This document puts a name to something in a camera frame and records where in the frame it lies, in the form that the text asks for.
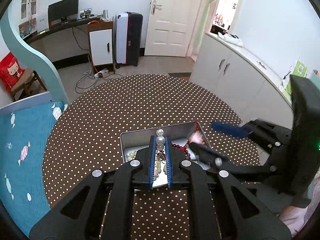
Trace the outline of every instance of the black suitcase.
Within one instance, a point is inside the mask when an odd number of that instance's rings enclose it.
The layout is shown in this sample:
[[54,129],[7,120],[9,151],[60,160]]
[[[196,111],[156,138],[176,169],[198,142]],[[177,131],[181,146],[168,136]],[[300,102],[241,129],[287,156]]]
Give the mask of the black suitcase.
[[143,16],[139,13],[128,14],[127,60],[126,64],[138,66]]

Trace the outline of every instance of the polka dot tablecloth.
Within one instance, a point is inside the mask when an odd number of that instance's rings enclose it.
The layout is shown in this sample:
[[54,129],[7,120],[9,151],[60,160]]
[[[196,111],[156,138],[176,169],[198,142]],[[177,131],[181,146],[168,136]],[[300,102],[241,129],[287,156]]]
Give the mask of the polka dot tablecloth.
[[[240,118],[221,99],[188,81],[134,75],[91,89],[62,114],[43,160],[50,207],[95,169],[112,171],[123,163],[120,134],[198,120],[211,146],[236,164],[259,165],[255,144],[211,130],[212,121],[237,125]],[[132,239],[189,237],[186,192],[167,188],[136,192]]]

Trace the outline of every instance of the green card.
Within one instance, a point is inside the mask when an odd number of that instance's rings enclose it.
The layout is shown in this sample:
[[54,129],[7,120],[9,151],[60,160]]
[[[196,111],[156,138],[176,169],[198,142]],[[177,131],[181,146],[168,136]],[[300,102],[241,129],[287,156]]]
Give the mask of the green card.
[[[300,61],[297,61],[296,66],[294,67],[294,70],[292,72],[292,75],[298,76],[298,77],[304,77],[307,72],[307,67],[301,63]],[[291,83],[287,84],[285,87],[285,90],[291,95]]]

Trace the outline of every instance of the cartoon character cushion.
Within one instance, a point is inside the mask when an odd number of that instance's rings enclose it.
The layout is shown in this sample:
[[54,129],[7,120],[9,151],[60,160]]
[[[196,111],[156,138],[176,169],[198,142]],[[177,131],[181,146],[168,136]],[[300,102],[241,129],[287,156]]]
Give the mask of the cartoon character cushion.
[[17,59],[11,52],[0,62],[0,79],[8,92],[19,81],[23,73],[24,69],[19,67]]

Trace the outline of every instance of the suitcase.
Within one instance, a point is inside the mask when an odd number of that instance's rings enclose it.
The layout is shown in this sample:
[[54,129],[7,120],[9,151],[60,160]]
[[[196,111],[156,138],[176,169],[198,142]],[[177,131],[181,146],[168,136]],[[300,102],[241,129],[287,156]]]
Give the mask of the suitcase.
[[137,66],[143,16],[139,13],[120,13],[115,20],[116,62]]

